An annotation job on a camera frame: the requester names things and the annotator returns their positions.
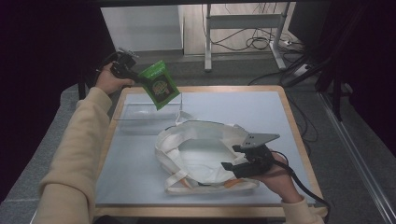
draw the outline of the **wooden table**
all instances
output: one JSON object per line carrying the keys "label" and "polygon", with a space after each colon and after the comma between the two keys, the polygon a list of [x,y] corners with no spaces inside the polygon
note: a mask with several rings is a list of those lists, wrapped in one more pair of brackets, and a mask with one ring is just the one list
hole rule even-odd
{"label": "wooden table", "polygon": [[[197,86],[197,87],[178,87],[181,92],[229,92],[229,91],[277,91],[281,103],[285,109],[290,128],[301,155],[305,171],[311,184],[312,191],[322,197],[318,181],[315,177],[311,162],[308,159],[304,143],[297,128],[294,116],[291,113],[290,105],[284,90],[279,86]],[[121,93],[113,118],[119,118],[123,108],[126,95],[131,92],[145,92],[142,88],[128,88]],[[109,146],[118,125],[116,119],[112,119],[107,131],[104,142],[101,160],[99,163],[100,174],[106,159]],[[310,209],[320,216],[327,214],[325,207],[310,206]],[[114,217],[283,217],[284,212],[279,206],[125,206],[108,205],[97,206],[96,216],[111,215]]]}

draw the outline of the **person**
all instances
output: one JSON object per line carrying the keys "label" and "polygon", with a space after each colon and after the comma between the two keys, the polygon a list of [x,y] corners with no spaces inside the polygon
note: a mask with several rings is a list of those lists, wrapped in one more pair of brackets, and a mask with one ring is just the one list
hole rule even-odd
{"label": "person", "polygon": [[[49,172],[39,184],[40,202],[33,223],[87,223],[93,221],[95,184],[101,148],[109,125],[109,94],[131,79],[118,79],[110,72],[111,63],[104,66],[87,97],[77,103],[61,144],[58,146]],[[276,160],[284,159],[273,153]],[[282,198],[286,223],[323,223],[312,214],[306,199],[293,185],[291,177],[274,165],[266,175],[254,176]]]}

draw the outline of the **cream sweater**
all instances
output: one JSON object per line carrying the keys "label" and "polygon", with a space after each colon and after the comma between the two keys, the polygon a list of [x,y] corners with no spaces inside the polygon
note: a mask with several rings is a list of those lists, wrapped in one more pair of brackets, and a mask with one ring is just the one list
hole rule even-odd
{"label": "cream sweater", "polygon": [[[92,223],[95,207],[97,167],[109,124],[111,100],[98,88],[91,88],[64,132],[49,173],[39,185],[40,203],[33,223]],[[312,215],[306,200],[282,203],[287,223],[323,223]]]}

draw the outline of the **green snack bag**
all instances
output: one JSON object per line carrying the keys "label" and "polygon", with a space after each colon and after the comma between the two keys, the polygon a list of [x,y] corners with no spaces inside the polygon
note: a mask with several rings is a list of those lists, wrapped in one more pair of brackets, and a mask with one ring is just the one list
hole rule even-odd
{"label": "green snack bag", "polygon": [[163,61],[150,66],[138,77],[157,110],[163,108],[180,94]]}

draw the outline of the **white tote bag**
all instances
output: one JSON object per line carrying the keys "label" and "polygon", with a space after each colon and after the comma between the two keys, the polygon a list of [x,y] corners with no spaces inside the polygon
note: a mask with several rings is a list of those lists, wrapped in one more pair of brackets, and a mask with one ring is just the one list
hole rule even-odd
{"label": "white tote bag", "polygon": [[245,154],[234,152],[248,132],[237,125],[192,120],[162,131],[155,154],[171,176],[165,181],[169,194],[197,194],[240,189],[254,189],[259,181],[236,179],[222,162],[246,162]]}

